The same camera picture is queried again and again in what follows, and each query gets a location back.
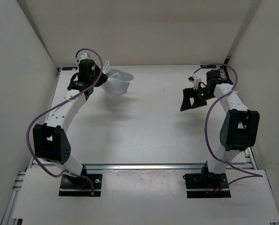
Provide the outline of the white fabric skirt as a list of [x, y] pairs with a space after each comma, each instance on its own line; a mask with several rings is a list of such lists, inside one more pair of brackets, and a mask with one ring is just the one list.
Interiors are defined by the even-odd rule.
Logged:
[[111, 96], [126, 94], [130, 82], [134, 79], [134, 76], [130, 73], [111, 68], [109, 61], [104, 64], [103, 73], [107, 76], [107, 81], [100, 87]]

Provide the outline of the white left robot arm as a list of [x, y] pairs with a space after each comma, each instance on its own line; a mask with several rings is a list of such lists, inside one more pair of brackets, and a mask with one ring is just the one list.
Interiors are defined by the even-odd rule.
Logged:
[[66, 133], [78, 110], [93, 93], [101, 72], [94, 60], [79, 60], [78, 72], [72, 76], [67, 87], [65, 104], [56, 106], [44, 124], [36, 124], [32, 130], [34, 155], [38, 164], [41, 164], [40, 159], [53, 163], [72, 176], [71, 181], [78, 188], [87, 184], [88, 176], [83, 173], [83, 164], [72, 156]]

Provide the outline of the blue left corner label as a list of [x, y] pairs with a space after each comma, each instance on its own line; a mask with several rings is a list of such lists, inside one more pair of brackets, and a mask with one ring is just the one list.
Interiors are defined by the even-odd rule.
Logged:
[[62, 71], [76, 71], [78, 67], [62, 67]]

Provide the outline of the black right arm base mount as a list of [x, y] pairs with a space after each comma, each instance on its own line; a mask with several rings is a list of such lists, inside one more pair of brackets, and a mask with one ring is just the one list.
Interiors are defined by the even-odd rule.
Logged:
[[200, 173], [183, 175], [187, 198], [230, 198], [228, 180], [225, 173], [215, 174], [203, 166]]

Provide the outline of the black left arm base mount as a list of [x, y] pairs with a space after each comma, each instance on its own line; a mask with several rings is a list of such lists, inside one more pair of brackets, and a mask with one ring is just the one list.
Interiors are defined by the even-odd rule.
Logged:
[[92, 181], [94, 192], [87, 179], [63, 174], [59, 186], [59, 196], [100, 197], [103, 175], [101, 173], [87, 173], [83, 175]]

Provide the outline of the aluminium left front frame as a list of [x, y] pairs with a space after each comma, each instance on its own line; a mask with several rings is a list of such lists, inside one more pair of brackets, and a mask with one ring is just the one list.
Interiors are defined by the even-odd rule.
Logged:
[[13, 218], [17, 200], [19, 198], [19, 193], [23, 185], [26, 172], [18, 172], [16, 179], [14, 181], [10, 199], [8, 201], [6, 210], [4, 212], [3, 218], [1, 220], [1, 225], [21, 225], [23, 219]]

